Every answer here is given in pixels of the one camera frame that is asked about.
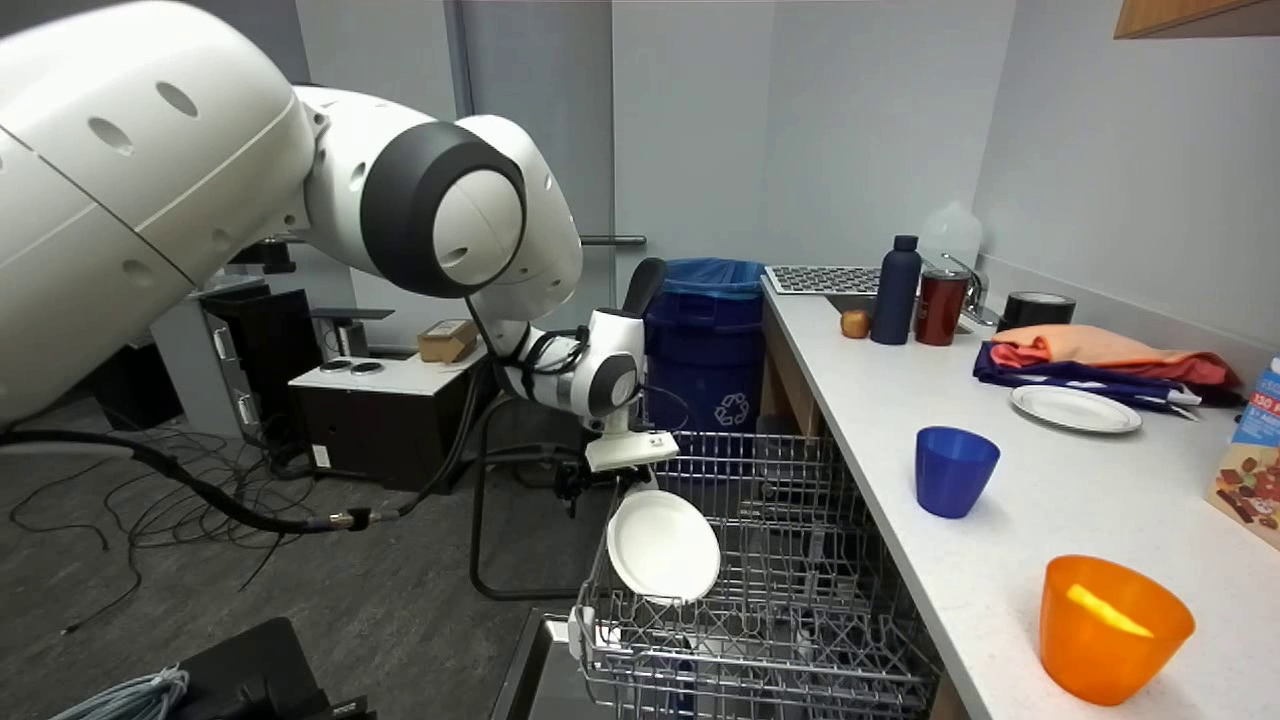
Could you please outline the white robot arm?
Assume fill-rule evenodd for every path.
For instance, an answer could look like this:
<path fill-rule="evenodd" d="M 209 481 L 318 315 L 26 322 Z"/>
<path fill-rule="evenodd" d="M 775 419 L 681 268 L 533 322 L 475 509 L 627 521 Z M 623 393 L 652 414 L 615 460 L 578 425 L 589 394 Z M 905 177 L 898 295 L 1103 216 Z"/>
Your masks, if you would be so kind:
<path fill-rule="evenodd" d="M 0 38 L 0 412 L 26 419 L 257 240 L 460 301 L 508 382 L 583 419 L 645 382 L 640 331 L 546 315 L 583 253 L 536 139 L 305 89 L 183 0 L 128 0 Z"/>

